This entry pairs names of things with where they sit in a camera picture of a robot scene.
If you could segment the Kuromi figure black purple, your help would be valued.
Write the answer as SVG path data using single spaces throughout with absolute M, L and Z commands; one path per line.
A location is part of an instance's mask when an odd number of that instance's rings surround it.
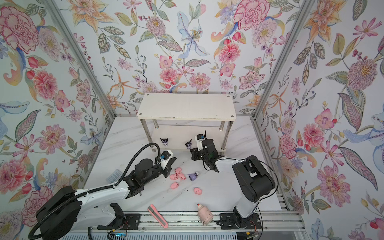
M 169 139 L 168 138 L 160 138 L 161 140 L 161 143 L 164 145 L 164 146 L 167 146 L 169 144 Z

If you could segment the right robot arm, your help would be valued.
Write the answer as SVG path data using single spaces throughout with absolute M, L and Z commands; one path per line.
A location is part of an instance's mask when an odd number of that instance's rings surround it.
M 264 162 L 256 156 L 245 159 L 233 159 L 219 155 L 214 140 L 199 134 L 195 137 L 197 147 L 190 149 L 192 160 L 203 161 L 208 171 L 234 174 L 242 191 L 242 197 L 229 216 L 229 224 L 245 229 L 246 224 L 255 222 L 255 213 L 261 200 L 269 198 L 278 189 Z

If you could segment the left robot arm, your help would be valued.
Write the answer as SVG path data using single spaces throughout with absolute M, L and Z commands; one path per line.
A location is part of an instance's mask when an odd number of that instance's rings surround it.
M 130 171 L 135 159 L 149 147 L 160 148 L 156 143 L 143 146 L 115 183 L 85 190 L 71 186 L 60 189 L 36 212 L 38 222 L 28 238 L 58 240 L 71 231 L 96 225 L 113 229 L 123 226 L 126 215 L 119 202 L 141 194 L 144 186 L 159 176 L 167 178 L 177 159 L 172 151 L 158 151 L 154 161 L 143 159 Z

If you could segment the white two-tier shelf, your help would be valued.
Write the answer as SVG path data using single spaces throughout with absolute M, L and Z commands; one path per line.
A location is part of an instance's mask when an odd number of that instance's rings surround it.
M 229 133 L 237 116 L 230 95 L 158 94 L 144 95 L 138 114 L 150 143 L 185 150 L 186 143 L 206 134 L 216 149 L 225 152 Z

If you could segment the pink toy cluster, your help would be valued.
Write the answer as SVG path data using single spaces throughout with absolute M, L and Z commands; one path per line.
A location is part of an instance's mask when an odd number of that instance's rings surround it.
M 178 167 L 175 169 L 175 173 L 170 175 L 170 179 L 173 181 L 176 181 L 176 180 L 182 180 L 183 181 L 186 179 L 186 176 L 183 174 L 182 168 Z

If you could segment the small pink toy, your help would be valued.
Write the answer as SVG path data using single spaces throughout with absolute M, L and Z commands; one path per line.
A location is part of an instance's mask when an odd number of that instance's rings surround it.
M 174 183 L 171 184 L 171 189 L 172 189 L 172 190 L 175 190 L 175 189 L 177 189 L 178 187 L 179 187 L 179 183 L 177 183 L 177 182 L 174 182 Z

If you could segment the pink pig toy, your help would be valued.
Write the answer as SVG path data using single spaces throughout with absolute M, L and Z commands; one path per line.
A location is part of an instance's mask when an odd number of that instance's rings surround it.
M 194 188 L 194 193 L 196 195 L 201 195 L 203 193 L 203 191 L 200 188 Z

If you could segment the pink utility knife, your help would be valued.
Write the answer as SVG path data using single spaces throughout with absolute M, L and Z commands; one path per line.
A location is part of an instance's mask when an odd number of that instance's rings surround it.
M 165 218 L 159 213 L 157 208 L 151 204 L 148 207 L 148 212 L 155 218 L 155 220 L 164 228 L 167 229 L 169 227 L 168 222 L 165 220 Z

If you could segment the pink glue bottle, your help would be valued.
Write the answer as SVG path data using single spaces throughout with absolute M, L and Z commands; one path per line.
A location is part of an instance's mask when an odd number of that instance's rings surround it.
M 201 220 L 202 224 L 204 226 L 207 226 L 209 223 L 212 222 L 214 215 L 212 212 L 208 209 L 207 206 L 197 204 L 198 207 L 198 217 Z

